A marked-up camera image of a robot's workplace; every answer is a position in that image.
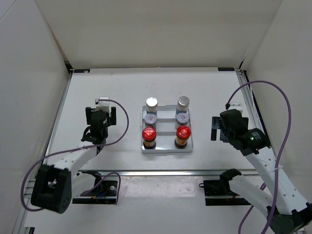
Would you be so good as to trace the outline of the small silver-lid jar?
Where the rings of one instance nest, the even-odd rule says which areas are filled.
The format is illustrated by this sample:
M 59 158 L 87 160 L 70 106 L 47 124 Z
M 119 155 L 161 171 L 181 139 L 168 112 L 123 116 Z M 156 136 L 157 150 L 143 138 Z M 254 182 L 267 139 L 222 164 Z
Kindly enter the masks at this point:
M 147 113 L 144 117 L 145 127 L 151 127 L 156 129 L 157 116 L 153 113 Z
M 180 126 L 187 125 L 189 122 L 189 115 L 185 112 L 180 112 L 176 115 L 175 128 L 178 129 Z

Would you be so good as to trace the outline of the red-lid sauce jar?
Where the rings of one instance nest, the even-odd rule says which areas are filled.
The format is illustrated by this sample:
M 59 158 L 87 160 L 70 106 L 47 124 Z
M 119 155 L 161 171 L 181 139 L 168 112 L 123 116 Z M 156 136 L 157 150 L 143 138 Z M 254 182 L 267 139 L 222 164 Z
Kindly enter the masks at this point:
M 156 130 L 152 127 L 146 127 L 142 131 L 143 147 L 153 149 L 156 147 Z
M 191 136 L 191 128 L 189 126 L 183 125 L 177 128 L 176 137 L 175 137 L 175 145 L 178 148 L 185 148 L 188 139 Z

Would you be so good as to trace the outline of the tall blue-label bottle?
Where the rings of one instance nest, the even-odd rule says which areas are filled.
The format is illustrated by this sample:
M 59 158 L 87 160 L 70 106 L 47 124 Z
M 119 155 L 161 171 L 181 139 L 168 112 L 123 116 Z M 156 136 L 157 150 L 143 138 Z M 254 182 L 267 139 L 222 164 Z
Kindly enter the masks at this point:
M 146 99 L 146 113 L 157 115 L 158 100 L 155 97 Z
M 181 96 L 177 100 L 177 106 L 175 111 L 175 116 L 177 116 L 179 113 L 187 113 L 189 110 L 189 104 L 190 100 L 186 96 Z

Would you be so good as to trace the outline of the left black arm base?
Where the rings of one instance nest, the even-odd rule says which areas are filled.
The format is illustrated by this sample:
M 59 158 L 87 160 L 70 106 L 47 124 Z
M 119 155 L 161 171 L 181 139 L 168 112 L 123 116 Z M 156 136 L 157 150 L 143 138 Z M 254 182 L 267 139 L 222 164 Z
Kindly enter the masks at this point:
M 98 171 L 78 172 L 72 184 L 72 203 L 116 205 L 119 200 L 121 176 L 117 172 L 102 175 Z

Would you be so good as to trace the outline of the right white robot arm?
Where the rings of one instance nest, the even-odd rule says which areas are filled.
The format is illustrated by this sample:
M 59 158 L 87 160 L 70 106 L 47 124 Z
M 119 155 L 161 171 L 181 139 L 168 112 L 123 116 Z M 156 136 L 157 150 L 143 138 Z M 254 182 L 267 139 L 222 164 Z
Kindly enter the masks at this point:
M 237 169 L 229 169 L 219 177 L 219 190 L 238 194 L 257 208 L 268 219 L 276 234 L 293 234 L 312 221 L 312 205 L 294 187 L 282 166 L 277 162 L 270 141 L 258 128 L 248 128 L 248 118 L 237 109 L 220 113 L 212 118 L 211 140 L 220 139 L 231 144 L 254 166 L 269 194 L 247 181 Z

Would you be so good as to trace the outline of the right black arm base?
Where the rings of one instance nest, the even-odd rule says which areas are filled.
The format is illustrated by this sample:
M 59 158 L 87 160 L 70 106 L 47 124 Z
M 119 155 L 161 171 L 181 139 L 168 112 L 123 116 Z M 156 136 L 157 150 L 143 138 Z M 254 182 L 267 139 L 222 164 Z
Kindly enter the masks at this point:
M 250 203 L 230 190 L 229 182 L 242 173 L 229 169 L 219 175 L 217 180 L 203 180 L 198 186 L 204 189 L 206 206 L 247 206 Z

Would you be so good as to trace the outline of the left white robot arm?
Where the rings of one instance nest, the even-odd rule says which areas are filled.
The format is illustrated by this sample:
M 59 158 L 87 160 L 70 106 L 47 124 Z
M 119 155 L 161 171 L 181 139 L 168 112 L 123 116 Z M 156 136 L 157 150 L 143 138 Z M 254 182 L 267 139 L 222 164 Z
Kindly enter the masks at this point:
M 78 171 L 99 154 L 108 137 L 108 127 L 117 124 L 116 107 L 85 108 L 87 128 L 80 145 L 52 165 L 41 165 L 31 195 L 31 204 L 59 214 L 69 207 Z

